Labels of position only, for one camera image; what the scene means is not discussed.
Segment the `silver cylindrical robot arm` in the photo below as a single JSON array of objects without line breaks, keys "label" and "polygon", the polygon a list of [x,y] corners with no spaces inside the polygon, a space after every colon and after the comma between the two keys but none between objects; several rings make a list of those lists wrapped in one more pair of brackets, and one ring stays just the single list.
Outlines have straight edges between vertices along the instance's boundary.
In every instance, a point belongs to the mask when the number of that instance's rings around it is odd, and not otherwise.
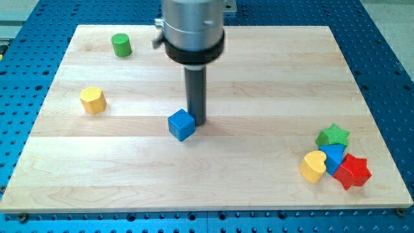
[{"label": "silver cylindrical robot arm", "polygon": [[222,54],[222,0],[162,0],[161,11],[153,48],[164,45],[168,57],[183,65],[204,65]]}]

